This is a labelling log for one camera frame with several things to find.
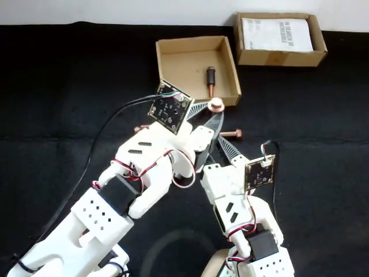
copper bolt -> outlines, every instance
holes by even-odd
[[[148,128],[150,125],[140,125],[140,126],[136,126],[135,128],[133,128],[134,132],[137,133],[139,131],[141,131],[142,129]]]
[[[242,138],[242,130],[236,129],[233,132],[220,132],[222,137],[235,137],[236,139]]]

black handle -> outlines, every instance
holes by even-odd
[[[212,66],[206,70],[206,81],[208,85],[215,85],[215,68]]]

wire bundle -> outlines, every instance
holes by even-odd
[[[141,183],[141,193],[144,191],[144,183],[142,181],[142,177],[150,170],[152,169],[154,166],[157,165],[157,161],[159,159],[161,159],[162,157],[166,157],[167,155],[169,155],[171,152],[176,151],[179,155],[181,155],[189,164],[191,170],[192,170],[192,176],[191,176],[191,182],[188,185],[180,185],[175,181],[174,178],[174,172],[172,172],[172,182],[174,185],[176,185],[177,187],[181,188],[181,189],[187,189],[190,186],[192,186],[195,183],[196,180],[196,170],[195,167],[192,163],[192,161],[190,160],[190,158],[181,150],[178,149],[170,149],[164,152],[164,154],[162,156],[160,156],[158,159],[155,160],[155,162],[153,162],[150,166],[148,166],[147,168],[143,169],[140,173],[137,172],[137,170],[133,167],[133,166],[129,166],[123,162],[121,162],[118,159],[113,159],[111,160],[111,163],[117,163],[119,165],[121,165],[122,167],[124,167],[125,169],[127,169],[129,171],[128,175],[124,175],[123,177],[130,180],[130,181],[137,181],[140,180]],[[100,190],[101,186],[99,185],[99,183],[97,181],[92,181],[92,186],[96,189],[96,190]]]

white wire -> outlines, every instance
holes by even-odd
[[[190,168],[192,170],[192,180],[191,180],[191,182],[188,185],[182,186],[182,185],[178,184],[174,180],[174,174],[173,174],[173,176],[172,176],[172,182],[173,182],[174,185],[176,185],[177,187],[179,187],[181,189],[188,189],[190,186],[192,186],[195,183],[195,180],[196,180],[196,170],[195,170],[195,167],[192,164],[192,162],[189,159],[189,157],[187,157],[187,155],[185,153],[183,153],[181,150],[178,150],[178,149],[173,149],[173,150],[176,151],[177,153],[179,153],[180,155],[182,155],[185,158],[185,160],[188,161],[188,163],[190,165]]]

cardboard box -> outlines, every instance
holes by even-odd
[[[242,18],[299,18],[307,20],[312,52],[245,50]],[[235,24],[236,52],[239,65],[318,66],[327,54],[322,31],[316,16],[305,13],[238,13]]]
[[[206,70],[213,66],[214,97],[222,98],[226,106],[237,105],[241,89],[227,37],[163,39],[156,42],[156,54],[160,78],[191,95],[196,102],[209,100]]]

